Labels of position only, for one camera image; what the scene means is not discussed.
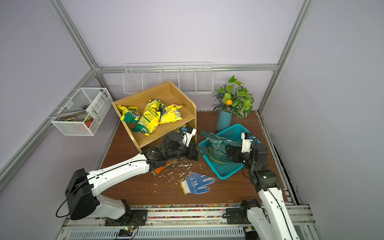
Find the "large green soil bag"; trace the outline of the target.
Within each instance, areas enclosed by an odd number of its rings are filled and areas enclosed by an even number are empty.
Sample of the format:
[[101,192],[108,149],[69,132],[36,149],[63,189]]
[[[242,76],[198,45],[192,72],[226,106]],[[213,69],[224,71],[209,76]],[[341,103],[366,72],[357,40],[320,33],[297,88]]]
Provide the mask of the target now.
[[204,136],[210,143],[208,147],[208,155],[210,159],[218,164],[231,164],[233,157],[228,157],[228,152],[231,148],[241,148],[241,141],[234,141],[225,137],[220,137],[213,133],[202,131]]

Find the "teal plastic basket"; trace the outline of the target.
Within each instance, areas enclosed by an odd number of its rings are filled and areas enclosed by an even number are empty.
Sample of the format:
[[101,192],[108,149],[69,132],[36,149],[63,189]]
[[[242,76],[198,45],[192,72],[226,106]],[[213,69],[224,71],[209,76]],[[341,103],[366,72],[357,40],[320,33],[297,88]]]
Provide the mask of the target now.
[[[225,130],[217,133],[216,135],[220,137],[225,137],[234,141],[241,141],[241,134],[242,133],[250,133],[249,130],[247,130],[243,125],[241,124],[235,124],[233,126],[230,126],[226,128]],[[217,177],[221,180],[226,180],[238,171],[242,170],[243,167],[249,166],[250,164],[247,162],[246,164],[239,164],[239,163],[231,163],[231,164],[218,164],[214,161],[212,161],[208,155],[208,147],[209,147],[209,141],[205,139],[204,141],[199,143],[199,146],[206,148],[206,154],[203,156],[207,164],[211,167],[213,172],[217,175]]]

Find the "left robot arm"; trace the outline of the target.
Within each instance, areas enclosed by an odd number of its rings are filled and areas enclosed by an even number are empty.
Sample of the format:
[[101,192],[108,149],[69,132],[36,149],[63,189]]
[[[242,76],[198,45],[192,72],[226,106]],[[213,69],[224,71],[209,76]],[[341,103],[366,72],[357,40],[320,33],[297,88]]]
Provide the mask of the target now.
[[160,145],[144,150],[131,159],[113,166],[86,172],[75,171],[65,190],[69,217],[73,221],[86,217],[110,220],[129,218],[132,211],[125,200],[114,200],[102,193],[127,179],[163,167],[170,160],[186,158],[198,161],[204,149],[192,142],[187,134],[168,133]]

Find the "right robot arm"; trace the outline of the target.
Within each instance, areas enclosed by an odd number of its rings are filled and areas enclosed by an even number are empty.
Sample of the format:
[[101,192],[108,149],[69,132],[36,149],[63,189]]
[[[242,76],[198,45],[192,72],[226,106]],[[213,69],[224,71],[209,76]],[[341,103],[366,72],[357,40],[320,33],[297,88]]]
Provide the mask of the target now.
[[298,240],[281,185],[269,169],[267,147],[257,141],[245,141],[242,147],[226,146],[226,152],[228,160],[249,170],[249,180],[263,202],[243,200],[238,210],[242,222],[255,228],[252,236],[261,240]]

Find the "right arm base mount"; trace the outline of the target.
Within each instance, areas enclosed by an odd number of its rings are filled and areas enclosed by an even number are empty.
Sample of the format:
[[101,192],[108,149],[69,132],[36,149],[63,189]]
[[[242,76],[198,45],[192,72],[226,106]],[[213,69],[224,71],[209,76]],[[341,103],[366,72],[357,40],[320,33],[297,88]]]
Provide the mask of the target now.
[[227,220],[228,225],[250,224],[247,212],[251,208],[261,208],[261,204],[256,199],[243,200],[238,208],[227,208],[222,218]]

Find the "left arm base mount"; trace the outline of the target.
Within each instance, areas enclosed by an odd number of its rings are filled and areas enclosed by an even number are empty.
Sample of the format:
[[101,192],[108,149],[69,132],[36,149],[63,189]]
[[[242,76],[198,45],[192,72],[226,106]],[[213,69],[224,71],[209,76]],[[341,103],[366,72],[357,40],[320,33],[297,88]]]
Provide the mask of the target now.
[[144,226],[146,224],[148,210],[132,210],[124,199],[122,199],[122,203],[125,207],[125,214],[117,220],[107,218],[105,222],[106,227],[131,226],[133,224]]

